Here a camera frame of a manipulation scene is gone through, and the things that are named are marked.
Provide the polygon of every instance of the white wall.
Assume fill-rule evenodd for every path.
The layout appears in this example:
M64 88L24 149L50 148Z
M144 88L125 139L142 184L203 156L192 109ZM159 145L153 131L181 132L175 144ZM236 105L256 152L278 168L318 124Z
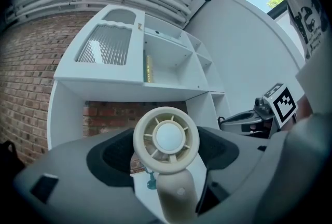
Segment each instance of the white wall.
M268 15L245 0L212 0L185 30L200 39L220 73L231 114L253 108L276 82L294 99L303 95L295 75L304 60L287 34Z
M83 137L83 107L81 97L54 82L47 117L48 149Z

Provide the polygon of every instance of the shelf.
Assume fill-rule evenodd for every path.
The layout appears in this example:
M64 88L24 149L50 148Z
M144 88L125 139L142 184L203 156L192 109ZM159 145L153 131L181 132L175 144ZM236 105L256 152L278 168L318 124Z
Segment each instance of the shelf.
M158 31L159 33L168 35L175 39L179 39L182 33L182 30L180 28L149 15L145 15L144 26L145 31L147 29L151 29L153 31Z
M186 101L188 115L197 126L219 129L215 106L210 92Z
M169 35L167 35L167 34L164 34L164 33L162 33L162 32L155 31L155 30L152 30L152 29L149 29L149 28L145 28L144 33L145 33L145 34L149 34L149 35L151 35L151 36L160 37L160 38L162 38L162 39L169 40L169 41L174 42L174 43L176 43L176 44L178 44L178 45L181 45L181 46L184 47L184 48L187 48L187 47L182 43L182 41L179 39L181 36L180 36L179 38L174 38L174 37L171 37L171 36L169 36Z
M193 37L192 35L187 33L187 36L190 40L191 45L193 46L193 49L197 54L200 54L204 57L210 57L207 49L205 48L204 43L202 43L200 40L197 38Z
M179 85L172 85L172 84L160 84L160 83L143 83L144 87L149 87L149 88L165 88L165 89L182 89L182 90L195 90L195 91L202 91L206 92L204 89L199 89L199 88L188 88L186 86L179 86Z
M152 58L154 83L187 89L206 89L206 79L192 51L145 33L144 50Z
M203 71L207 80L207 84L209 85L209 90L224 92L224 85L215 65L210 63L203 67Z
M209 66L212 63L211 60L209 60L208 58L206 58L198 53L197 53L197 57L198 57L199 62L201 63L202 68L205 68L206 66Z
M227 101L227 98L224 93L219 92L210 92L216 111L216 116L228 118L230 117L230 108Z

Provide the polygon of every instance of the brick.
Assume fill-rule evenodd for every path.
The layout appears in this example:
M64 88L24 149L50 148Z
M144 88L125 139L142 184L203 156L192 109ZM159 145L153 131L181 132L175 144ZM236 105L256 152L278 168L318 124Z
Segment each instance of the brick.
M41 77L46 77L46 78L53 78L54 72L53 71L44 71L41 74Z
M52 87L43 87L43 93L51 94Z
M30 100L35 100L36 97L37 97L37 94L36 94L36 93L29 92L29 94L28 94L27 97L28 97L28 99L30 99Z
M42 101L42 102L49 102L50 95L49 94L37 94L36 100Z
M35 136L32 141L37 145L47 148L47 140L45 138Z
M99 110L99 115L100 116L114 116L114 115L116 115L116 112L115 112L115 109L102 108Z
M18 91L16 91L16 96L17 97L24 97L24 98L27 98L27 96L28 96L28 92L26 92L26 91L22 91L22 90L18 90Z
M40 84L44 86L53 86L53 79L43 78Z
M127 125L125 118L91 118L91 126L94 127L124 127Z
M32 127L30 125L24 124L23 131L25 131L27 133L32 133Z
M42 121L42 120L38 120L38 127L46 130L46 128L47 128L47 122L46 121Z
M92 120L90 117L87 116L83 116L83 125L91 125L92 124Z
M97 135L98 130L96 127L83 127L83 136Z
M26 141L26 140L21 140L21 142L22 142L21 143L22 147L25 147L25 148L27 148L29 150L33 150L31 142Z
M41 78L34 78L32 84L39 85L41 80L42 80Z
M41 110L45 110L48 111L48 103L40 103L40 109Z
M39 137L46 138L46 131L43 130L43 129L39 129L39 128L33 127L32 128L32 134L36 135L36 136L39 136Z
M97 108L84 107L83 108L83 115L84 116L96 116L97 115Z
M47 152L46 121L54 72L69 43L93 15L50 16L11 27L0 36L0 142L12 140L27 165ZM97 107L92 108L85 111L97 117ZM84 135L116 129L106 123L105 127L85 127Z
M52 64L54 59L40 59L36 61L36 64Z
M41 110L34 110L33 116L38 119L47 120L47 112Z
M43 87L37 85L28 85L27 90L34 92L43 92Z
M47 149L42 146L33 144L33 151L36 153L45 154L47 152Z
M25 100L24 106L34 108L34 109L39 109L39 102Z

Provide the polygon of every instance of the beige circular part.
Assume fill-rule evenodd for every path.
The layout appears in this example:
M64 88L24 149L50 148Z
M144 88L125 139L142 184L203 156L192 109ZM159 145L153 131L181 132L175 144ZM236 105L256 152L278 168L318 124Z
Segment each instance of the beige circular part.
M173 107L160 107L139 120L133 145L146 167L161 174L174 174L184 170L196 157L199 134L186 113Z

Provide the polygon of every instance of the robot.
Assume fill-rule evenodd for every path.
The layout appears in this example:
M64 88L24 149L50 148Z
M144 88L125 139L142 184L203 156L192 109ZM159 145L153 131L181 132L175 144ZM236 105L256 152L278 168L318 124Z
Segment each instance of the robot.
M289 106L282 106L280 98ZM269 117L260 112L264 108L272 109ZM296 109L288 88L276 84L256 100L254 111L279 128ZM157 108L135 130L50 150L15 178L14 187L49 223L162 223L135 196L130 176L135 151L144 165L160 173L156 186L169 223L272 223L301 200L322 169L332 146L330 119L313 115L266 139L196 127L180 110ZM183 129L185 137L179 138L184 141L177 140L171 125ZM165 134L174 136L165 141ZM155 149L146 147L150 137ZM192 191L186 170L197 153L206 167L201 197Z

